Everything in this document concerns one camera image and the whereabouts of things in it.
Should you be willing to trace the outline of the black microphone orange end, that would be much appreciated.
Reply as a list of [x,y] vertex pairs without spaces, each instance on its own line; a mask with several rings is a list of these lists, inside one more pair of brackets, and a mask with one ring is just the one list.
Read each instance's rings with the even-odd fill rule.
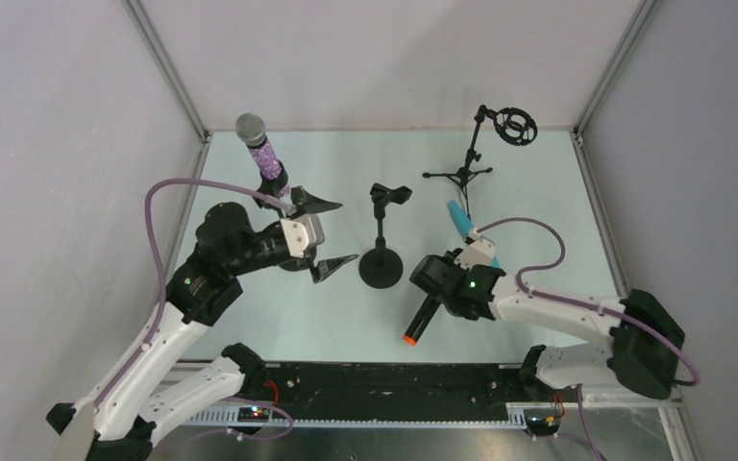
[[440,305],[441,302],[435,297],[427,296],[424,299],[403,335],[403,339],[407,344],[410,346],[417,344]]

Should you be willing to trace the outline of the black ring clip stand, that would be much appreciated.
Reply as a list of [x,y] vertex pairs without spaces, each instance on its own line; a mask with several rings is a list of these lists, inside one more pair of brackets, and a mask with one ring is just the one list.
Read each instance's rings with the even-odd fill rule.
[[[282,172],[274,179],[268,179],[263,173],[260,173],[260,178],[261,183],[257,192],[276,199],[280,199],[288,194],[286,190],[286,187],[288,186],[288,174],[284,169],[282,169]],[[285,212],[280,207],[270,205],[261,199],[255,199],[255,202],[261,208],[275,210],[280,218],[285,217]],[[287,272],[301,272],[310,269],[309,261],[306,259],[292,259],[280,264],[279,267]]]

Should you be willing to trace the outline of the black fork clip stand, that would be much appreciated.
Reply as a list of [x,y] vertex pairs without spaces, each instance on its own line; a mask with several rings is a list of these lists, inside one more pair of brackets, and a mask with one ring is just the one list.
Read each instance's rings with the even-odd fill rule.
[[375,182],[370,189],[373,216],[377,223],[375,247],[366,252],[359,261],[358,272],[361,280],[375,289],[394,286],[403,275],[403,262],[400,256],[389,249],[383,231],[386,207],[389,204],[402,205],[408,201],[412,190],[407,186],[390,188]]

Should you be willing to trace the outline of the blue microphone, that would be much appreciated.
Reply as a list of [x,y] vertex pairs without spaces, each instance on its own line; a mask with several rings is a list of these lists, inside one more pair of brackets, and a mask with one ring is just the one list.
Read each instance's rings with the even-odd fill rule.
[[463,208],[458,204],[458,202],[450,201],[447,203],[447,207],[449,210],[450,217],[455,225],[455,228],[458,231],[463,242],[466,244],[466,246],[470,242],[471,239],[476,239],[478,236],[482,236],[480,232],[478,231],[478,229],[474,226],[472,220],[468,217],[468,215],[463,210]]

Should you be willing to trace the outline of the purple glitter microphone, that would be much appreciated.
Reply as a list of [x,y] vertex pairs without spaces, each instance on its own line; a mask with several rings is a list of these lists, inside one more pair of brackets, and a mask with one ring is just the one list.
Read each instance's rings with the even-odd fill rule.
[[268,138],[262,118],[251,112],[243,113],[236,119],[234,128],[236,135],[245,144],[257,165],[259,175],[263,173],[268,179],[276,178],[284,166]]

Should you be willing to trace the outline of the black tripod shock mount stand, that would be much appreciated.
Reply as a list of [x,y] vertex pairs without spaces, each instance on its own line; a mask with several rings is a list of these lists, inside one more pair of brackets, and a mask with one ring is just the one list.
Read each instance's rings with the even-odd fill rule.
[[515,147],[525,147],[530,145],[538,135],[538,125],[534,118],[523,109],[506,107],[494,110],[487,105],[480,105],[473,117],[475,122],[474,130],[470,145],[466,150],[463,164],[455,172],[432,173],[424,172],[424,179],[443,178],[453,183],[465,204],[464,211],[468,218],[471,217],[470,198],[468,195],[468,185],[477,176],[482,174],[490,174],[493,167],[474,170],[472,164],[479,162],[481,153],[477,150],[477,142],[479,139],[482,125],[485,121],[492,123],[494,132],[506,144]]

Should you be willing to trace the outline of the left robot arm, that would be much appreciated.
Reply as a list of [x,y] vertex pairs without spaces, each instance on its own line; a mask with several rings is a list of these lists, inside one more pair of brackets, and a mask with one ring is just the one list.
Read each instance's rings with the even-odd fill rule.
[[160,383],[183,354],[242,295],[240,278],[263,269],[298,265],[314,282],[349,262],[317,260],[325,234],[320,215],[337,203],[301,186],[287,201],[261,195],[279,219],[254,230],[236,202],[211,207],[196,244],[171,278],[160,279],[158,303],[111,372],[84,398],[58,403],[47,423],[59,434],[59,460],[144,460],[175,428],[210,405],[248,396],[264,381],[264,362],[243,344],[226,347],[208,366],[177,384]]

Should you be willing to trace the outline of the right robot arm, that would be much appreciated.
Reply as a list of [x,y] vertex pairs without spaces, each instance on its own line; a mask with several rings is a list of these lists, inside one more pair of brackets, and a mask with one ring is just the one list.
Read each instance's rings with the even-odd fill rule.
[[666,400],[678,385],[677,351],[685,333],[649,292],[583,299],[529,289],[489,265],[460,265],[451,255],[427,255],[410,281],[426,295],[406,331],[415,344],[439,307],[460,318],[522,322],[577,337],[571,347],[534,346],[520,371],[538,399],[575,385],[622,385]]

